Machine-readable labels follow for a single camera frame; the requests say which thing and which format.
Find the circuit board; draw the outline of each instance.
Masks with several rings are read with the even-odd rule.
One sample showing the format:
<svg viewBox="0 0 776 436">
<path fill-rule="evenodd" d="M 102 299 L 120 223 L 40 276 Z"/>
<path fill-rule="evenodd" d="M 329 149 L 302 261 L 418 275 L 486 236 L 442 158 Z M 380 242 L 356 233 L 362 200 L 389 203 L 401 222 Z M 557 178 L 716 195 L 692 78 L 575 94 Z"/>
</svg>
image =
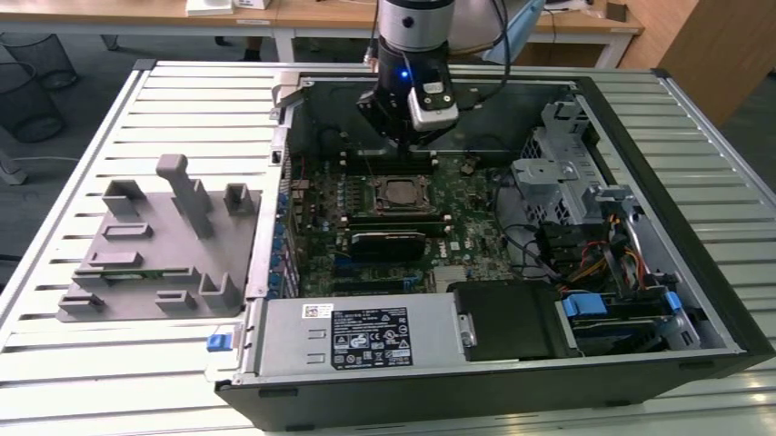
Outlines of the circuit board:
<svg viewBox="0 0 776 436">
<path fill-rule="evenodd" d="M 365 282 L 378 291 L 377 282 L 384 282 L 394 289 L 400 285 L 406 293 L 444 292 L 444 279 L 434 277 L 434 271 L 438 275 L 441 271 L 460 272 L 461 280 L 472 281 L 514 277 L 506 244 L 493 222 L 489 169 L 477 169 L 476 162 L 461 154 L 441 155 L 433 171 L 412 176 L 349 175 L 342 163 L 309 164 L 295 174 L 299 296 L 373 294 L 360 293 Z M 396 223 L 393 213 L 417 215 L 417 220 Z M 349 244 L 358 224 L 349 218 L 374 218 L 365 225 L 372 232 L 422 233 L 420 260 L 356 263 Z"/>
</svg>

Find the gray plastic part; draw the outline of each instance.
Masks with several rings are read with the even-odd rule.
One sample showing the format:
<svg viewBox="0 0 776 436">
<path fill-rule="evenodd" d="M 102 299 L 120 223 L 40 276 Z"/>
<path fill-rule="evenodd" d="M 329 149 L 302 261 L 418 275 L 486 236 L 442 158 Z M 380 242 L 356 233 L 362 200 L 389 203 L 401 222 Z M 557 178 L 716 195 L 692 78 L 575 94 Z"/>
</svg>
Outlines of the gray plastic part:
<svg viewBox="0 0 776 436">
<path fill-rule="evenodd" d="M 134 180 L 111 181 L 106 193 L 102 195 L 102 201 L 120 221 L 138 217 L 132 202 L 143 198 L 146 198 L 146 194 Z"/>
<path fill-rule="evenodd" d="M 207 239 L 214 235 L 214 226 L 207 219 L 213 204 L 203 194 L 202 184 L 195 183 L 186 174 L 187 166 L 189 159 L 183 154 L 163 154 L 156 164 L 156 174 L 170 182 L 178 208 L 189 218 L 197 236 Z"/>
<path fill-rule="evenodd" d="M 210 276 L 203 275 L 199 285 L 199 294 L 205 299 L 205 304 L 213 308 L 227 308 L 241 304 L 243 296 L 241 290 L 231 281 L 230 274 L 225 273 L 221 278 L 221 285 L 217 287 Z"/>
<path fill-rule="evenodd" d="M 165 312 L 191 311 L 197 308 L 197 301 L 187 291 L 159 291 L 154 302 Z"/>
<path fill-rule="evenodd" d="M 116 224 L 106 227 L 102 235 L 108 241 L 148 239 L 154 235 L 154 229 L 147 223 Z"/>
<path fill-rule="evenodd" d="M 59 307 L 67 313 L 98 313 L 104 307 L 104 301 L 94 293 L 76 297 L 63 295 L 59 299 Z"/>
<path fill-rule="evenodd" d="M 138 252 L 94 253 L 88 264 L 92 266 L 140 266 L 143 256 Z"/>
<path fill-rule="evenodd" d="M 193 186 L 191 195 L 197 195 Z M 174 194 L 140 193 L 140 197 L 138 192 L 122 192 L 130 193 L 126 199 L 138 215 L 128 221 L 127 215 L 106 213 L 72 275 L 58 319 L 96 322 L 235 316 L 243 308 L 259 191 L 238 190 L 245 197 L 237 214 L 223 201 L 225 193 L 206 193 L 214 229 L 207 239 L 198 238 L 190 220 L 178 212 Z M 92 296 L 99 307 L 80 310 Z"/>
<path fill-rule="evenodd" d="M 223 193 L 223 203 L 227 206 L 230 215 L 251 213 L 257 207 L 254 206 L 251 192 L 249 191 L 247 185 L 245 183 L 227 184 L 227 189 Z"/>
</svg>

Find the warning label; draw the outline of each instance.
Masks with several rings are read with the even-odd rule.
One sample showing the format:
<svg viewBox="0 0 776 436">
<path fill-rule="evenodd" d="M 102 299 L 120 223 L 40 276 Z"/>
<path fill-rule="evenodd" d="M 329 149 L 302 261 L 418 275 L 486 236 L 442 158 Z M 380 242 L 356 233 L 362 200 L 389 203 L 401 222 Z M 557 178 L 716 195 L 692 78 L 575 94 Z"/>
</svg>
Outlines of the warning label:
<svg viewBox="0 0 776 436">
<path fill-rule="evenodd" d="M 412 364 L 406 307 L 331 312 L 331 366 L 335 370 Z"/>
</svg>

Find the black mesh bin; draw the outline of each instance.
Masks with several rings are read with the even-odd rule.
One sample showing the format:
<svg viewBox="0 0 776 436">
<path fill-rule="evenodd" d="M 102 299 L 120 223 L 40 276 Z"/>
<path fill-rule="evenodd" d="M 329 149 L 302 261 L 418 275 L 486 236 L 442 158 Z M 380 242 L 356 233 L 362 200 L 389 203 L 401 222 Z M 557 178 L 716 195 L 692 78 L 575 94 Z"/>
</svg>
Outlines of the black mesh bin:
<svg viewBox="0 0 776 436">
<path fill-rule="evenodd" d="M 14 59 L 35 67 L 38 80 L 46 89 L 64 88 L 76 81 L 71 58 L 56 35 L 4 33 L 0 34 L 0 45 Z"/>
<path fill-rule="evenodd" d="M 22 143 L 43 141 L 64 127 L 30 64 L 0 63 L 0 125 Z"/>
</svg>

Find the metal rail table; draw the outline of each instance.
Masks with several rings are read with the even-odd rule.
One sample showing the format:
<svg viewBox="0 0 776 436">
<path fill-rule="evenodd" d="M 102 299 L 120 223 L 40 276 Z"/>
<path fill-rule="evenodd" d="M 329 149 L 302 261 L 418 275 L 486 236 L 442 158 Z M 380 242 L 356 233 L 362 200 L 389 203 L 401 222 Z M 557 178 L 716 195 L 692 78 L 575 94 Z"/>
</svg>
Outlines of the metal rail table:
<svg viewBox="0 0 776 436">
<path fill-rule="evenodd" d="M 0 297 L 4 436 L 262 434 L 218 398 L 203 376 L 210 358 L 205 339 L 241 317 L 63 324 L 54 315 L 106 212 L 98 194 L 112 178 L 134 177 L 144 191 L 166 191 L 154 176 L 155 158 L 186 153 L 191 175 L 207 189 L 234 182 L 262 188 L 270 144 L 285 135 L 270 120 L 271 87 L 279 72 L 291 69 L 365 72 L 347 64 L 161 62 L 130 75 Z M 472 66 L 454 70 L 496 71 Z M 760 327 L 775 337 L 774 193 L 671 79 L 648 72 L 552 71 L 595 78 Z M 611 154 L 609 160 L 623 178 Z M 775 405 L 776 360 L 727 379 L 693 382 L 635 406 L 310 434 L 774 434 Z"/>
</svg>

